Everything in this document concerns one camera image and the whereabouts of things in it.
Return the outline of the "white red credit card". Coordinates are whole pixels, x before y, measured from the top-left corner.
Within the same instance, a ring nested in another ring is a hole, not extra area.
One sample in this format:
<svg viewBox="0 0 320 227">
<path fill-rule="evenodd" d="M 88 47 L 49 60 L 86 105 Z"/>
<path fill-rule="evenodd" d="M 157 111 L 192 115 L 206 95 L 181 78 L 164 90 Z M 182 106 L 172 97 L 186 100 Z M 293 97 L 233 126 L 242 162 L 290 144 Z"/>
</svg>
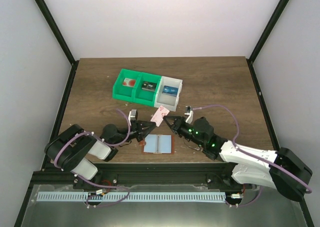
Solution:
<svg viewBox="0 0 320 227">
<path fill-rule="evenodd" d="M 151 122 L 154 122 L 155 125 L 157 127 L 159 127 L 161 125 L 161 123 L 164 120 L 164 117 L 167 116 L 169 114 L 170 110 L 168 110 L 166 107 L 164 106 L 160 106 L 156 112 L 153 114 L 153 116 L 151 117 Z"/>
</svg>

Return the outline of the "brown leather card holder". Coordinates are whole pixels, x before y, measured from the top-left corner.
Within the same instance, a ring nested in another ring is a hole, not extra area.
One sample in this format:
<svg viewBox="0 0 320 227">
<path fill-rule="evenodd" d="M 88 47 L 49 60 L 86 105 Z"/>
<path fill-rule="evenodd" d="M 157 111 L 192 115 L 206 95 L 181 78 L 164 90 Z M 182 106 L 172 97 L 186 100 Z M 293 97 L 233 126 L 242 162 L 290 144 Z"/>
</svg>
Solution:
<svg viewBox="0 0 320 227">
<path fill-rule="evenodd" d="M 145 139 L 139 142 L 144 154 L 173 154 L 174 137 L 165 134 L 149 134 Z"/>
</svg>

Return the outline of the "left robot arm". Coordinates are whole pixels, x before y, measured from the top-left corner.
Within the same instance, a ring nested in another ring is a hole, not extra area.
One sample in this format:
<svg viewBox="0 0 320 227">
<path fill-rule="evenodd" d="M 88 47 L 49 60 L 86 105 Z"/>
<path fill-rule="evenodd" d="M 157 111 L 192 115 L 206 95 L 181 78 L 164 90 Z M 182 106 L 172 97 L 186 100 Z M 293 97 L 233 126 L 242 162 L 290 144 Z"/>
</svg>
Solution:
<svg viewBox="0 0 320 227">
<path fill-rule="evenodd" d="M 102 183 L 102 176 L 86 156 L 92 155 L 109 162 L 118 153 L 117 146 L 130 143 L 133 139 L 144 141 L 155 128 L 155 122 L 142 120 L 132 120 L 129 127 L 124 129 L 107 124 L 97 138 L 74 124 L 48 143 L 44 152 L 53 160 L 55 167 L 80 175 L 89 188 L 97 189 Z"/>
</svg>

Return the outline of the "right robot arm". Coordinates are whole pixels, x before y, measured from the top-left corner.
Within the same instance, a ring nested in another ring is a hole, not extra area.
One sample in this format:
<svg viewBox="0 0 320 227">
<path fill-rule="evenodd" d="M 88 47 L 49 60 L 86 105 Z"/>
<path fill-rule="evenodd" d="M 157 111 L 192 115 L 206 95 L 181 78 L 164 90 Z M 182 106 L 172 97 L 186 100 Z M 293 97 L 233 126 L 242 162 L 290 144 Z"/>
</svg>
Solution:
<svg viewBox="0 0 320 227">
<path fill-rule="evenodd" d="M 253 184 L 276 189 L 289 200 L 300 202 L 311 194 L 311 169 L 290 149 L 262 150 L 218 136 L 205 117 L 190 124 L 182 116 L 166 116 L 170 130 L 188 142 L 196 144 L 211 160 L 234 164 L 222 175 L 223 185 L 229 189 L 238 184 Z"/>
</svg>

